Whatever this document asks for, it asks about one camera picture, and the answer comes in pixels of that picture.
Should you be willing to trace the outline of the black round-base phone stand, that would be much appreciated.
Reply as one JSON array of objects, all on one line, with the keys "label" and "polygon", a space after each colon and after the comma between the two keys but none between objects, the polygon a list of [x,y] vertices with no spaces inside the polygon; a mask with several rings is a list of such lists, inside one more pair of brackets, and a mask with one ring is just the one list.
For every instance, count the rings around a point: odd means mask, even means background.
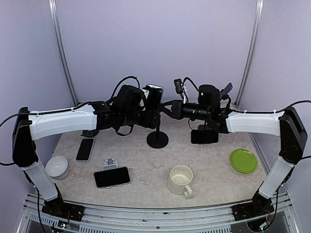
[{"label": "black round-base phone stand", "polygon": [[164,148],[169,142],[168,136],[160,130],[160,118],[160,112],[157,111],[156,129],[155,131],[149,133],[146,138],[147,144],[154,149]]}]

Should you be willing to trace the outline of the phone with purple edge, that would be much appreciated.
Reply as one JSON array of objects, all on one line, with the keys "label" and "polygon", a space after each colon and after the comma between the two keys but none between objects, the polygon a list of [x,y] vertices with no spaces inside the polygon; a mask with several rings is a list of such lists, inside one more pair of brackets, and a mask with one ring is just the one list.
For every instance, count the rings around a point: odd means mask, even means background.
[{"label": "phone with purple edge", "polygon": [[218,142],[219,136],[212,130],[192,130],[190,139],[192,144],[212,144]]}]

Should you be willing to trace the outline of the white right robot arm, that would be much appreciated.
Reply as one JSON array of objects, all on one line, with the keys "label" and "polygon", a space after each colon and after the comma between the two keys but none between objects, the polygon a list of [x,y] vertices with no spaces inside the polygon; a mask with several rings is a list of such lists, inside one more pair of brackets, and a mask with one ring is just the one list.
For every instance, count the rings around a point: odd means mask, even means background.
[{"label": "white right robot arm", "polygon": [[262,133],[280,137],[279,158],[259,187],[261,197],[248,205],[249,212],[258,216],[268,206],[266,199],[272,197],[303,158],[308,135],[292,105],[272,112],[242,112],[220,107],[220,101],[228,98],[231,89],[230,83],[223,90],[204,84],[198,88],[197,103],[172,100],[160,104],[159,108],[173,119],[202,120],[216,133]]}]

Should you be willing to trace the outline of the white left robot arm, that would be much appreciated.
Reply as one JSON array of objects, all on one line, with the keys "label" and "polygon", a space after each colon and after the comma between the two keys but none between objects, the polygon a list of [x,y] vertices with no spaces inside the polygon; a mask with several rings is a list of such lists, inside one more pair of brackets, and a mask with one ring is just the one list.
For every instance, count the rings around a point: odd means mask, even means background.
[{"label": "white left robot arm", "polygon": [[45,171],[36,153],[35,141],[56,134],[109,128],[122,135],[119,130],[123,126],[155,129],[162,95],[160,86],[148,84],[139,89],[123,85],[108,101],[90,101],[77,107],[47,112],[20,108],[12,135],[13,162],[22,168],[43,199],[49,201],[49,208],[56,215],[63,216],[68,205],[60,199],[56,185]]}]

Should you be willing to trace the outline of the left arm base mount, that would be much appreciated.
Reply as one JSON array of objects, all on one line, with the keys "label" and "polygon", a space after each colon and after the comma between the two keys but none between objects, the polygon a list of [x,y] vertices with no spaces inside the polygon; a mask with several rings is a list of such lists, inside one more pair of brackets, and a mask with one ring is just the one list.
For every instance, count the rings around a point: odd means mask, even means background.
[{"label": "left arm base mount", "polygon": [[45,214],[78,222],[82,221],[84,210],[84,206],[67,202],[46,202],[42,207],[42,212]]}]

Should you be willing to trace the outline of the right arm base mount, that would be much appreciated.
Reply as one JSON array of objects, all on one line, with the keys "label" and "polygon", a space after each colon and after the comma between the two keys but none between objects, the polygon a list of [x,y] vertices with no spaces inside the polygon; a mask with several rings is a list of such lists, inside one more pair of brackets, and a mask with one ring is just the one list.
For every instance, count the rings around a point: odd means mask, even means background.
[{"label": "right arm base mount", "polygon": [[247,202],[236,204],[231,207],[235,221],[245,220],[273,212],[275,209],[272,203],[263,205],[259,202]]}]

